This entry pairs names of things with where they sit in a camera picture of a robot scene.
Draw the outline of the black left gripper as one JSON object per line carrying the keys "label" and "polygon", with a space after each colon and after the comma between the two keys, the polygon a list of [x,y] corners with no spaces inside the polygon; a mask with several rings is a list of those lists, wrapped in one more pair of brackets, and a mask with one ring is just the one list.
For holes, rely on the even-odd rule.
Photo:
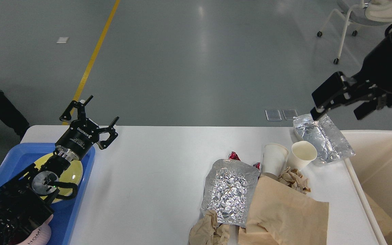
{"label": "black left gripper", "polygon": [[[99,128],[98,124],[86,117],[85,107],[92,98],[93,96],[90,96],[86,101],[79,102],[73,100],[59,117],[61,121],[71,121],[71,111],[74,108],[77,109],[77,119],[71,121],[69,128],[55,143],[56,149],[71,150],[77,156],[77,160],[82,160],[94,143],[97,143],[100,149],[106,149],[118,137],[114,126],[119,120],[119,116],[104,128]],[[109,137],[104,141],[99,140],[99,135],[102,133],[109,134]]]}

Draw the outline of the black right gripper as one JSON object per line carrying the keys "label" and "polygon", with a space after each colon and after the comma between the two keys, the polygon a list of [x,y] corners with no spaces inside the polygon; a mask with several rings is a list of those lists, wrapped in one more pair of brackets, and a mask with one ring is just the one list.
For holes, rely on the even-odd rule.
{"label": "black right gripper", "polygon": [[392,108],[392,34],[366,56],[358,73],[352,77],[341,71],[333,73],[313,91],[312,98],[315,106],[310,113],[314,121],[330,110],[355,102],[363,102],[354,110],[357,120],[385,106]]}

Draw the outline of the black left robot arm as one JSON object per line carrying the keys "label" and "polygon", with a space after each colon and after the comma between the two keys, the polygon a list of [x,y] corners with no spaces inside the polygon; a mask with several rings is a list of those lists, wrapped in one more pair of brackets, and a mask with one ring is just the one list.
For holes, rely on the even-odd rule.
{"label": "black left robot arm", "polygon": [[106,149],[117,137],[114,126],[101,128],[87,118],[85,107],[93,96],[72,101],[61,121],[70,121],[69,128],[55,144],[55,150],[41,166],[28,165],[0,186],[0,245],[18,244],[50,221],[54,200],[71,200],[78,195],[78,185],[61,180],[75,160],[82,160],[94,144]]}

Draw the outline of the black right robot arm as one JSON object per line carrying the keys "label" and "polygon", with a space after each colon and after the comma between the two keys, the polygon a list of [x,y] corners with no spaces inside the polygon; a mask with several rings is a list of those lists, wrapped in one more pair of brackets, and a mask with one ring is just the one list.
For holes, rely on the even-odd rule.
{"label": "black right robot arm", "polygon": [[375,110],[392,108],[392,23],[384,39],[364,58],[358,73],[351,77],[333,73],[312,93],[314,108],[311,116],[318,121],[329,110],[361,101],[354,110],[361,120]]}

